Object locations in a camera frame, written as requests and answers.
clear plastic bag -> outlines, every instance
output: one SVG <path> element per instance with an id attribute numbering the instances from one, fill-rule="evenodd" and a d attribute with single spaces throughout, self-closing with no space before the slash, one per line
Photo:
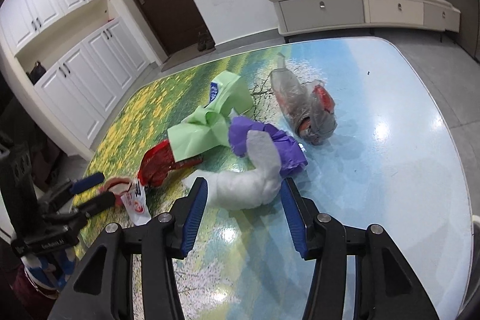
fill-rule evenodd
<path id="1" fill-rule="evenodd" d="M 282 114 L 298 136 L 318 145 L 333 134 L 337 127 L 335 102 L 321 80 L 300 84 L 280 56 L 270 81 Z"/>

metal screw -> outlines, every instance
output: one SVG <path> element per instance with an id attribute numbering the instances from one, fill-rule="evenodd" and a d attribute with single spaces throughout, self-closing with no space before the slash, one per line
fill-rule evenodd
<path id="1" fill-rule="evenodd" d="M 376 235 L 379 235 L 379 234 L 382 234 L 383 233 L 383 228 L 378 225 L 378 224 L 373 224 L 371 227 L 370 227 L 371 231 L 376 234 Z"/>
<path id="2" fill-rule="evenodd" d="M 105 231 L 109 234 L 114 233 L 118 229 L 118 225 L 116 223 L 110 223 L 105 227 Z"/>
<path id="3" fill-rule="evenodd" d="M 317 219 L 318 221 L 320 221 L 321 223 L 327 223 L 329 221 L 332 220 L 332 216 L 330 216 L 329 214 L 326 214 L 326 213 L 320 213 L 318 216 L 317 216 Z"/>
<path id="4" fill-rule="evenodd" d="M 158 215 L 158 221 L 161 223 L 168 223 L 172 219 L 172 215 L 170 213 L 160 213 Z"/>

red bag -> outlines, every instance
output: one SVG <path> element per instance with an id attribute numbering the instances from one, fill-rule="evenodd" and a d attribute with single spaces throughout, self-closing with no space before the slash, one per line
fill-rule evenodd
<path id="1" fill-rule="evenodd" d="M 143 186 L 159 187 L 169 171 L 193 167 L 203 162 L 201 155 L 175 162 L 168 139 L 149 149 L 143 156 L 137 178 Z"/>

table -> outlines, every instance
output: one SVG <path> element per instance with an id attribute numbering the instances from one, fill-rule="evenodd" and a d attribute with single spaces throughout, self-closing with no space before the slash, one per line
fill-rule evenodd
<path id="1" fill-rule="evenodd" d="M 316 40 L 246 52 L 157 80 L 136 92 L 109 129 L 87 173 L 136 176 L 143 154 L 168 127 L 208 103 L 221 71 L 246 80 L 254 119 L 288 130 L 269 86 L 277 53 L 300 79 L 323 79 L 336 101 L 338 128 L 321 146 L 304 144 L 309 161 L 294 177 L 302 195 L 345 225 L 383 225 L 416 272 L 440 318 L 452 320 L 469 279 L 472 230 L 465 176 L 450 132 L 417 74 L 388 41 Z M 245 170 L 248 160 L 228 148 L 204 155 L 201 169 Z M 164 191 L 148 197 L 152 215 L 186 194 L 171 174 Z M 75 203 L 91 197 L 89 192 Z M 109 222 L 129 226 L 124 211 L 93 219 L 82 237 L 90 245 Z M 134 264 L 135 314 L 141 282 Z M 193 251 L 175 262 L 186 319 L 301 319 L 314 262 L 295 252 L 277 197 L 254 210 L 206 210 Z M 355 287 L 349 259 L 344 318 L 351 319 Z"/>

green plastic bag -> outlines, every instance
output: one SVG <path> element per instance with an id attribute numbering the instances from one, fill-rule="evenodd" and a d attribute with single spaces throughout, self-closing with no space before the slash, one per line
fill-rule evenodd
<path id="1" fill-rule="evenodd" d="M 217 145 L 229 147 L 229 114 L 242 114 L 254 105 L 245 81 L 223 71 L 210 84 L 210 103 L 199 106 L 180 124 L 167 130 L 176 162 L 199 155 Z"/>

